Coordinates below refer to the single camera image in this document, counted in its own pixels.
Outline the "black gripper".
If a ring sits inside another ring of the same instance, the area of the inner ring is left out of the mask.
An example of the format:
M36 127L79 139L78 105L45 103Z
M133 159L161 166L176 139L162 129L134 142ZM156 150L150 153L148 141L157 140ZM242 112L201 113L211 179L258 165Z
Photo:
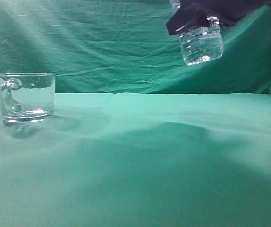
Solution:
M271 6L271 0L182 0L166 28L169 35L178 35L209 27L208 16L217 17L220 23L232 26L263 6Z

